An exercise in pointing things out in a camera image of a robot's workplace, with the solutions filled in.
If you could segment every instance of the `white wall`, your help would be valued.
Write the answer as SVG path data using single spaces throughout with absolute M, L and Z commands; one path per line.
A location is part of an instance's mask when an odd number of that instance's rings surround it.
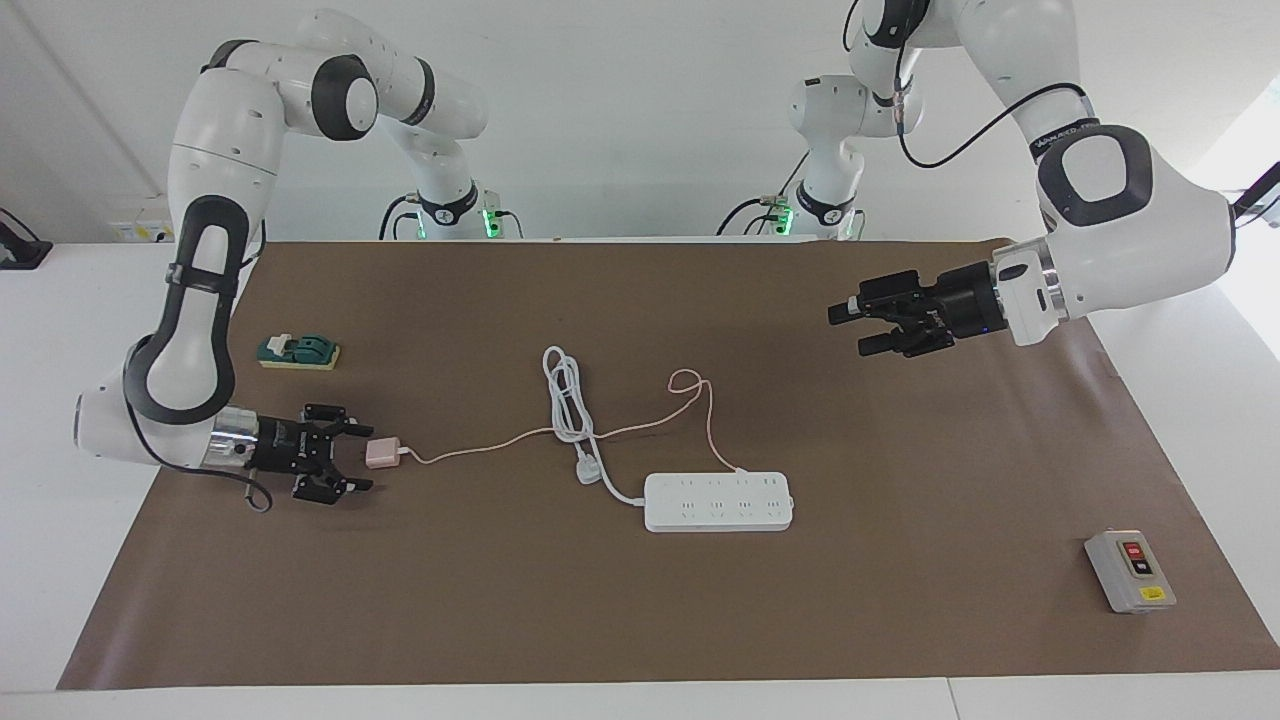
M 485 88 L 493 119 L 467 145 L 472 167 L 531 234 L 710 232 L 741 197 L 777 190 L 803 152 L 786 119 L 792 83 L 846 72 L 845 0 L 806 1 L 804 12 L 767 0 L 332 4 Z M 0 108 L 17 114 L 0 117 L 5 142 L 37 149 L 55 178 L 37 183 L 45 197 L 60 181 L 101 205 L 97 217 L 156 205 L 147 197 L 163 190 L 174 123 L 212 49 L 232 37 L 287 42 L 314 5 L 0 0 Z M 1274 0 L 1076 6 L 1084 83 L 1101 114 L 1143 129 L 1183 169 L 1280 69 Z M 49 92 L 58 68 L 70 79 Z M 925 120 L 911 145 L 922 158 L 1000 109 L 961 50 L 927 55 L 919 87 Z M 1011 124 L 932 173 L 909 167 L 891 140 L 860 147 L 869 237 L 1039 231 L 1032 165 Z M 15 179 L 0 167 L 0 197 Z M 380 133 L 346 146 L 289 138 L 269 214 L 275 237 L 371 237 L 408 182 Z M 55 215 L 32 213 L 41 223 Z M 88 224 L 82 217 L 79 232 L 58 234 L 92 237 Z
M 0 137 L 20 137 L 3 115 L 4 104 L 0 102 Z M 111 240 L 111 232 L 101 210 L 86 200 L 78 190 L 63 182 L 49 169 L 36 149 L 24 142 L 0 140 L 0 208 L 18 215 L 41 240 L 54 242 Z M 8 219 L 0 222 L 13 225 Z M 26 237 L 22 228 L 13 227 L 13 231 Z

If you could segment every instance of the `electrical socket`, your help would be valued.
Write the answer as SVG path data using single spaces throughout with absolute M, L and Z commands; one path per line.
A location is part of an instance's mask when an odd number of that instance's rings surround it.
M 654 473 L 644 482 L 644 524 L 654 533 L 785 530 L 794 505 L 782 473 Z
M 173 242 L 175 240 L 169 220 L 136 220 L 111 223 L 119 242 Z

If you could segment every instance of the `gray switch box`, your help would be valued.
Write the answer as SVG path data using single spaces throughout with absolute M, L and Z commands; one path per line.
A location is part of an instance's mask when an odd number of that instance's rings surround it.
M 1111 610 L 1146 614 L 1178 605 L 1147 538 L 1138 530 L 1107 530 L 1084 543 Z

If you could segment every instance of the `pink cable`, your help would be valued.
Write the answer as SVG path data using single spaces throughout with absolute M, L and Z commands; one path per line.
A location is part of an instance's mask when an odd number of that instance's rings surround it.
M 681 373 L 689 373 L 690 375 L 692 375 L 695 378 L 694 384 L 682 388 L 675 387 L 676 378 Z M 712 413 L 716 410 L 716 388 L 712 387 L 712 382 L 703 378 L 698 373 L 698 370 L 691 370 L 689 368 L 681 368 L 675 373 L 672 373 L 669 378 L 667 378 L 667 392 L 669 392 L 671 395 L 685 395 L 689 392 L 694 393 L 692 397 L 685 401 L 685 405 L 681 406 L 680 410 L 676 410 L 675 413 L 667 415 L 660 420 L 654 420 L 653 423 L 645 423 L 643 425 L 628 425 L 626 428 L 618 428 L 616 430 L 611 430 L 604 434 L 598 434 L 595 436 L 595 439 L 605 439 L 613 436 L 620 436 L 622 433 L 630 433 L 634 430 L 645 430 L 649 428 L 657 428 L 658 425 L 662 425 L 664 423 L 669 423 L 671 420 L 675 420 L 676 418 L 682 415 L 685 410 L 689 410 L 694 405 L 694 402 L 698 402 L 698 398 L 703 396 L 703 386 L 707 386 L 707 445 L 708 447 L 712 448 L 712 452 L 716 455 L 716 459 L 721 461 L 721 465 L 724 465 L 730 470 L 741 470 L 741 468 L 737 468 L 736 465 L 732 465 L 728 460 L 724 460 L 724 456 L 721 455 L 719 450 L 716 447 L 716 438 L 712 437 Z
M 475 455 L 476 452 L 490 452 L 490 451 L 494 451 L 494 450 L 502 450 L 504 447 L 511 447 L 511 446 L 516 445 L 517 442 L 520 442 L 520 441 L 522 441 L 525 438 L 530 438 L 530 437 L 539 436 L 539 434 L 543 434 L 543 433 L 553 433 L 553 432 L 556 432 L 554 428 L 538 428 L 536 430 L 529 430 L 527 433 L 521 433 L 521 434 L 518 434 L 518 436 L 516 436 L 516 437 L 513 437 L 513 438 L 511 438 L 507 442 L 500 443 L 500 445 L 490 445 L 489 447 L 472 447 L 470 450 L 454 450 L 453 452 L 445 452 L 444 455 L 436 455 L 435 457 L 433 457 L 430 460 L 422 460 L 422 456 L 419 455 L 417 452 L 413 452 L 413 448 L 408 447 L 407 445 L 401 448 L 401 452 L 410 455 L 411 457 L 413 457 L 413 460 L 417 460 L 422 465 L 434 465 L 434 464 L 439 462 L 440 460 L 447 460 L 449 457 L 458 457 L 460 455 Z

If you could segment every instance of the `switch box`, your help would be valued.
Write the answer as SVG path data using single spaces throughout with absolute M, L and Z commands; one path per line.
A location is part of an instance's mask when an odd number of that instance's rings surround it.
M 644 482 L 653 533 L 762 533 L 791 527 L 782 473 L 654 473 Z
M 1107 530 L 1093 536 L 1084 543 L 1084 552 L 1111 610 L 1146 614 L 1178 605 L 1147 538 L 1138 530 Z

